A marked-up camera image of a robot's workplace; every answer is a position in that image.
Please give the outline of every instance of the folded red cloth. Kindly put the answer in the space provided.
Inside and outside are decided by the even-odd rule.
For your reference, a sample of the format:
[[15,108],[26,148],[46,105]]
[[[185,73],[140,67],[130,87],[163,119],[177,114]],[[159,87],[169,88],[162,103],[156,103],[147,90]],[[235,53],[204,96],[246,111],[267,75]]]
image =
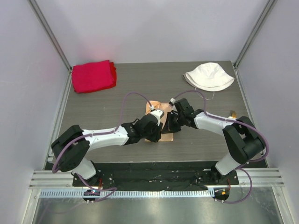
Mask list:
[[71,77],[77,93],[89,93],[116,86],[116,68],[109,60],[76,65]]

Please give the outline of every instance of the purple cable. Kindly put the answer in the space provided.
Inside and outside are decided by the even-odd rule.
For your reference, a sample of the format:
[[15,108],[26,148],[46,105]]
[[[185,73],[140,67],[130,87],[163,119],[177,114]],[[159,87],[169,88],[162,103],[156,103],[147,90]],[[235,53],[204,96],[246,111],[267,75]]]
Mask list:
[[243,202],[243,201],[245,201],[245,200],[250,196],[250,194],[251,194],[251,192],[252,192],[252,179],[251,179],[249,173],[248,173],[245,169],[242,169],[242,168],[238,168],[238,169],[239,169],[239,170],[242,170],[244,173],[246,173],[246,175],[247,175],[248,178],[249,178],[249,182],[250,182],[249,192],[248,192],[248,194],[247,194],[244,198],[242,198],[242,199],[240,199],[240,200],[238,200],[238,201],[234,201],[234,202],[227,202],[227,201],[224,201],[223,203],[225,203],[225,204],[237,204],[237,203]]
[[88,183],[86,183],[86,181],[83,179],[83,177],[81,177],[79,174],[77,174],[79,179],[82,181],[82,183],[88,187],[89,189],[91,190],[95,190],[95,191],[99,191],[99,192],[102,192],[102,191],[110,191],[110,190],[116,190],[116,188],[107,188],[107,189],[103,189],[103,190],[100,190],[100,189],[96,189],[96,188],[93,188],[92,186],[90,186]]
[[[123,116],[123,109],[124,109],[124,106],[125,106],[125,102],[126,102],[128,96],[131,95],[131,94],[137,94],[137,95],[143,97],[143,98],[149,103],[149,105],[152,106],[152,104],[150,103],[150,101],[147,99],[146,96],[144,96],[144,95],[142,95],[142,94],[140,94],[140,93],[138,93],[138,92],[129,92],[129,93],[127,93],[127,94],[125,95],[125,97],[124,97],[124,99],[123,99],[123,101],[122,101],[120,119],[119,119],[119,122],[118,122],[118,125],[116,126],[116,128],[115,128],[114,130],[112,130],[112,131],[109,131],[109,132],[94,133],[93,135],[97,136],[97,135],[104,135],[104,134],[112,134],[112,133],[114,133],[114,132],[116,132],[116,131],[118,130],[118,128],[121,126],[121,123],[122,123],[122,116]],[[60,152],[60,154],[59,154],[58,157],[56,158],[56,161],[55,161],[55,163],[54,163],[54,165],[53,165],[53,168],[52,168],[52,172],[53,172],[53,173],[57,173],[57,171],[59,170],[58,163],[59,163],[59,161],[60,161],[62,155],[65,153],[65,151],[66,151],[66,150],[67,150],[67,149],[68,149],[74,142],[76,142],[76,141],[78,141],[78,140],[80,140],[80,139],[82,139],[82,138],[90,137],[90,136],[92,136],[92,134],[85,134],[85,135],[81,135],[81,136],[79,136],[79,137],[73,139],[72,141],[70,141],[70,142],[69,142],[69,143],[62,149],[62,151]]]
[[259,162],[259,161],[264,160],[267,157],[267,155],[269,153],[269,143],[268,143],[266,137],[260,131],[258,131],[256,128],[254,128],[254,127],[252,127],[252,126],[250,126],[248,124],[242,123],[242,122],[237,121],[237,120],[219,118],[219,117],[216,117],[214,115],[208,114],[206,112],[206,98],[205,98],[204,94],[202,94],[202,92],[200,92],[199,90],[187,90],[187,91],[182,92],[182,93],[178,94],[177,96],[175,96],[174,99],[176,99],[177,97],[179,97],[179,96],[181,96],[181,95],[183,95],[183,94],[185,94],[187,92],[197,92],[197,93],[199,93],[203,97],[203,99],[204,99],[204,108],[203,108],[203,111],[204,111],[204,113],[205,113],[206,116],[208,116],[210,118],[217,119],[217,120],[232,122],[232,123],[236,123],[236,124],[245,126],[245,127],[249,128],[249,129],[253,130],[254,132],[256,132],[257,134],[259,134],[262,137],[262,139],[264,140],[264,142],[266,144],[266,152],[265,152],[265,154],[261,158],[258,158],[258,159],[255,159],[255,160],[249,160],[249,162]]

